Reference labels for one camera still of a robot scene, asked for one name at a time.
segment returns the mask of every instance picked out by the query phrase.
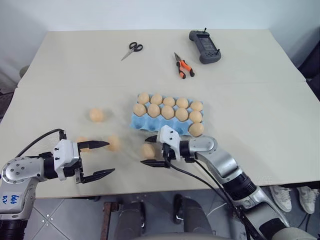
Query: pliers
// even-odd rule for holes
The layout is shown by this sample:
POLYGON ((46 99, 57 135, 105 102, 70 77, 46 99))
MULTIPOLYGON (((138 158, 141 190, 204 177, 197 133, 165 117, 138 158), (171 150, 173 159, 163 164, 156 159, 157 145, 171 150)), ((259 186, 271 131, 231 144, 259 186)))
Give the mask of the pliers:
POLYGON ((182 71, 182 67, 184 67, 185 69, 187 69, 190 73, 190 76, 193 77, 195 75, 194 71, 192 70, 192 68, 186 63, 185 60, 181 60, 181 58, 174 53, 175 59, 176 59, 176 66, 178 67, 179 70, 179 75, 182 79, 186 78, 185 73, 182 71))

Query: white sneaker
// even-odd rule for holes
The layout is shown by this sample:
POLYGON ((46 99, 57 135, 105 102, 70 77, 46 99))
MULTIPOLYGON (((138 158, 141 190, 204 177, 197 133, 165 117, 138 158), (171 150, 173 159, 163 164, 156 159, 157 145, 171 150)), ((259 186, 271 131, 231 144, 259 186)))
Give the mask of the white sneaker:
POLYGON ((270 186, 270 190, 273 200, 278 207, 285 212, 290 212, 292 209, 291 197, 289 194, 291 189, 282 186, 270 186))
POLYGON ((308 186, 297 187, 299 192, 300 204, 307 214, 313 214, 315 212, 315 202, 319 191, 317 189, 311 189, 308 186))

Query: remote controller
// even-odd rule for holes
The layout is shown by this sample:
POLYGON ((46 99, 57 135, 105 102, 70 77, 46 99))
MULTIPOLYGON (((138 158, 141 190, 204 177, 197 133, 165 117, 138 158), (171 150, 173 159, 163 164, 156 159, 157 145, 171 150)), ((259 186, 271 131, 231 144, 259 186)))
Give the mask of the remote controller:
POLYGON ((217 49, 214 42, 210 38, 210 34, 204 31, 191 31, 189 39, 195 42, 200 52, 200 62, 203 64, 211 64, 217 62, 221 58, 220 49, 217 49))

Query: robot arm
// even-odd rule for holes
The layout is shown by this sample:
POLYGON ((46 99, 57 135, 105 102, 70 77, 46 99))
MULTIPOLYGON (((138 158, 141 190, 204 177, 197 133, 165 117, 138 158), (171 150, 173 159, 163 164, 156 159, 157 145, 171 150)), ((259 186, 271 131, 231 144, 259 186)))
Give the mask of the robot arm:
POLYGON ((2 169, 0 186, 0 239, 22 240, 36 198, 39 182, 59 178, 60 181, 75 175, 75 182, 89 183, 112 173, 106 169, 84 176, 80 150, 108 145, 105 141, 71 142, 60 139, 53 153, 38 156, 19 156, 2 169))
POLYGON ((180 161, 182 157, 187 163, 192 163, 194 160, 205 163, 214 178, 223 186, 232 202, 235 213, 254 239, 315 240, 308 233, 298 228, 289 227, 286 217, 273 201, 251 181, 236 160, 219 147, 213 137, 200 136, 190 140, 181 140, 175 130, 164 126, 157 136, 149 137, 146 141, 161 143, 163 157, 166 160, 141 161, 148 166, 168 168, 170 167, 168 161, 170 162, 172 159, 180 161))

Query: white table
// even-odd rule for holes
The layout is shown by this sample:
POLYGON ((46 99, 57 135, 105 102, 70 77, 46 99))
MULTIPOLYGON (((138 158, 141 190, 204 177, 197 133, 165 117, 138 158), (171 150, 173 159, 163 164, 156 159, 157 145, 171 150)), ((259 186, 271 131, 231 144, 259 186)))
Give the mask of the white table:
MULTIPOLYGON (((259 69, 258 63, 256 68, 251 69, 254 73, 250 73, 248 68, 241 69, 246 77, 241 76, 240 68, 227 71, 227 56, 232 51, 228 49, 228 45, 224 48, 220 46, 223 41, 216 43, 217 47, 221 48, 223 58, 215 64, 201 65, 197 63, 196 54, 181 49, 180 44, 175 41, 172 41, 175 44, 170 46, 166 43, 168 40, 165 40, 166 47, 162 50, 149 47, 152 40, 142 42, 142 33, 150 39, 154 36, 156 41, 159 33, 173 36, 175 31, 151 31, 152 34, 148 31, 119 31, 126 40, 121 38, 119 43, 112 40, 108 42, 106 36, 113 36, 114 32, 50 33, 15 91, 11 105, 0 124, 2 165, 33 139, 54 128, 66 130, 68 138, 73 141, 78 136, 106 140, 112 134, 119 135, 122 140, 122 150, 117 153, 104 148, 82 153, 86 175, 108 168, 116 168, 115 172, 86 184, 75 184, 73 177, 63 182, 58 179, 49 180, 38 185, 37 197, 60 198, 205 188, 201 182, 172 169, 152 168, 140 163, 141 145, 146 137, 153 134, 129 128, 129 124, 137 94, 143 91, 202 100, 204 133, 215 137, 257 185, 320 179, 320 104, 268 31, 235 30, 234 34, 239 38, 255 36, 256 41, 252 42, 257 46, 259 39, 264 46, 269 46, 273 53, 270 53, 268 58, 277 55, 278 64, 282 66, 276 68, 278 74, 282 77, 290 76, 283 81, 271 78, 276 74, 268 69, 276 67, 274 62, 259 56, 256 62, 269 63, 260 66, 260 73, 256 71, 259 69), (71 41, 73 35, 82 35, 81 41, 85 42, 86 39, 87 42, 78 51, 71 41), (98 35, 105 36, 106 42, 103 45, 97 43, 102 43, 98 35), (121 49, 125 54, 131 40, 143 43, 145 49, 131 54, 119 63, 118 57, 113 56, 118 50, 112 51, 109 46, 113 44, 113 49, 120 49, 120 46, 124 45, 121 49), (96 49, 95 54, 89 50, 92 46, 96 49), (168 57, 173 51, 194 68, 194 78, 182 80, 178 77, 174 57, 168 57), (220 67, 225 69, 225 76, 234 74, 235 77, 225 77, 225 82, 212 77, 211 72, 224 75, 220 67), (88 113, 93 107, 102 108, 108 116, 107 120, 102 123, 91 122, 88 113)), ((214 41, 225 35, 232 38, 233 35, 232 30, 214 32, 214 41)), ((181 33, 188 31, 177 31, 178 36, 181 33)), ((185 46, 189 44, 187 41, 182 42, 185 46)), ((230 48, 238 49, 236 43, 234 40, 230 48)), ((253 56, 249 54, 244 59, 243 62, 250 62, 253 56)), ((57 136, 48 137, 35 145, 28 154, 51 151, 56 142, 57 136)), ((192 164, 179 163, 178 166, 205 178, 192 164)))

